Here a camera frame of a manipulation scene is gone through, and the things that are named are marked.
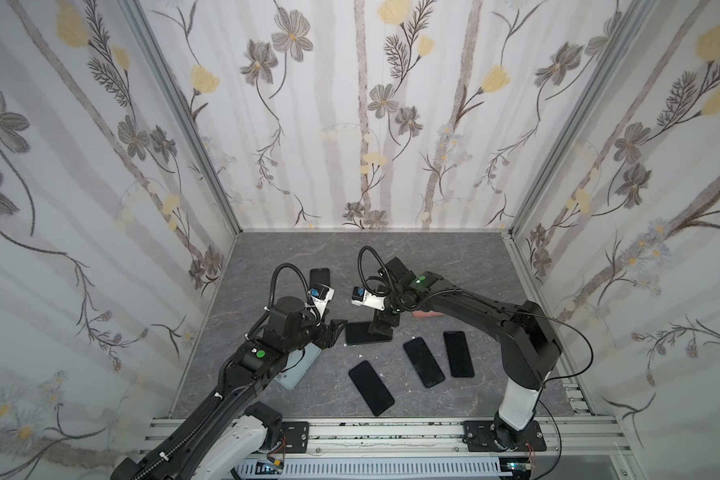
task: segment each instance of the robotic arm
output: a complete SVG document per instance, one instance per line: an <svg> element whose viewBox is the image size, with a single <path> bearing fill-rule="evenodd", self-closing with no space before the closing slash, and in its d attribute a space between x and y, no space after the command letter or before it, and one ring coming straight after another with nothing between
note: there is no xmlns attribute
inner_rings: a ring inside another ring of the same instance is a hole
<svg viewBox="0 0 720 480"><path fill-rule="evenodd" d="M286 368L291 352L309 343L323 350L330 348L344 330L346 320L325 323L326 305L333 289L322 284L308 288L297 268L284 265L298 273L308 302L292 296L273 302L277 274L282 269L278 267L272 275L267 313L251 328L247 340L224 361L216 387L167 440L140 462L123 460L112 473L112 480L222 478L251 452L271 451L278 442L285 443L280 413L261 402L243 409ZM263 334L257 338L260 330ZM230 427L235 418L237 421Z"/></svg>
<svg viewBox="0 0 720 480"><path fill-rule="evenodd" d="M362 273L362 255L370 251L381 264L382 286L373 290ZM557 363L560 341L541 307L499 302L462 290L439 274L416 275L397 257L386 264L370 246L358 255L362 286L352 292L352 303L375 309L368 331L392 334L404 311L435 311L450 315L486 332L501 344L501 361L509 379L504 400L494 418L491 439L499 450L526 443L530 421L544 381Z"/></svg>

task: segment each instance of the black mounting plate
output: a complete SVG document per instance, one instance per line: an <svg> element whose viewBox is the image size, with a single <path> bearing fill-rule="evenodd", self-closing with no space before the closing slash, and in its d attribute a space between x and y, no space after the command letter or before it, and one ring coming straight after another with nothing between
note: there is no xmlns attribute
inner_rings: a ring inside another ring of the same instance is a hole
<svg viewBox="0 0 720 480"><path fill-rule="evenodd" d="M464 437L462 442L467 444L470 452L506 452L497 447L491 434L492 420L467 420L464 422ZM523 430L525 440L533 447L535 452L546 452L547 443L541 434L541 427L535 420L530 422ZM528 446L522 445L514 450L515 452L528 452Z"/></svg>
<svg viewBox="0 0 720 480"><path fill-rule="evenodd" d="M286 453L307 453L309 422L283 422L282 434L286 437Z"/></svg>

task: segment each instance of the gray marble tabletop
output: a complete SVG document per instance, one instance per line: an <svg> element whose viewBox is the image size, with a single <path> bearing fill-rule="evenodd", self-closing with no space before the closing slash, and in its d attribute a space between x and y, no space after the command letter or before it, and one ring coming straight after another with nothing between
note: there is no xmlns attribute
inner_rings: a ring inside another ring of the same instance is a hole
<svg viewBox="0 0 720 480"><path fill-rule="evenodd" d="M475 293L508 302L526 300L499 234L243 233L221 279L173 417L185 418L216 384L221 363L260 317L278 264L291 262L306 277L312 268L330 268L336 293L327 318L370 320L371 309L350 303L352 288L359 284L356 263L363 245L373 246L384 260L397 256L413 272L431 270ZM365 275L375 274L378 264L370 254L364 258ZM298 278L290 270L278 278L276 298L284 295L302 296ZM474 378L451 378L443 342L443 331L448 330L466 332ZM423 387L402 348L416 336L426 340L446 376L431 389ZM272 382L259 400L284 417L371 416L348 376L351 368L369 360L394 397L393 407L382 416L492 416L499 408L507 382L499 345L459 320L415 319L405 313L391 342L346 346L344 340L342 334L335 347L321 352L295 389ZM559 381L549 384L541 398L553 415L572 413Z"/></svg>

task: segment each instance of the smartphone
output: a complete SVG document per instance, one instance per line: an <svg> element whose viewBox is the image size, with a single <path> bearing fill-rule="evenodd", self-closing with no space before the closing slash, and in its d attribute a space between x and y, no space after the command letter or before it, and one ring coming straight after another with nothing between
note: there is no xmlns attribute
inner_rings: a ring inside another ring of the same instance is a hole
<svg viewBox="0 0 720 480"><path fill-rule="evenodd" d="M411 360L414 370L418 374L418 378L422 380L424 388L432 388L445 380L440 365L434 360L432 352L423 338L418 337L410 342L403 343L405 354Z"/></svg>
<svg viewBox="0 0 720 480"><path fill-rule="evenodd" d="M360 391L360 395L374 416L380 416L387 408L394 405L392 394L384 386L382 379L378 378L368 360L360 362L355 368L349 370L349 378Z"/></svg>
<svg viewBox="0 0 720 480"><path fill-rule="evenodd" d="M474 377L472 357L469 355L467 336L464 332L443 332L443 339L445 339L445 351L448 352L451 376L455 379Z"/></svg>
<svg viewBox="0 0 720 480"><path fill-rule="evenodd" d="M331 269L329 268L313 268L309 271L309 288L313 288L316 283L325 286L331 285Z"/></svg>
<svg viewBox="0 0 720 480"><path fill-rule="evenodd" d="M347 345L364 345L365 343L380 343L392 341L392 335L379 335L377 333L369 333L368 327L370 322L352 322L347 323L345 338Z"/></svg>

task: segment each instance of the floral wallpaper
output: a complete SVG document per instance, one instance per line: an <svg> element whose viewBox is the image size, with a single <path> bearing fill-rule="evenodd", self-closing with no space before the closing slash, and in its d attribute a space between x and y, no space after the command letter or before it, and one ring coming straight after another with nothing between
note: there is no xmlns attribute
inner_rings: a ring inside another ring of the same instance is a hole
<svg viewBox="0 0 720 480"><path fill-rule="evenodd" d="M624 0L143 0L253 228L508 228Z"/></svg>
<svg viewBox="0 0 720 480"><path fill-rule="evenodd" d="M116 4L0 2L0 478L108 478L173 401L233 236L158 91Z"/></svg>
<svg viewBox="0 0 720 480"><path fill-rule="evenodd" d="M654 6L514 237L644 473L720 476L720 1Z"/></svg>

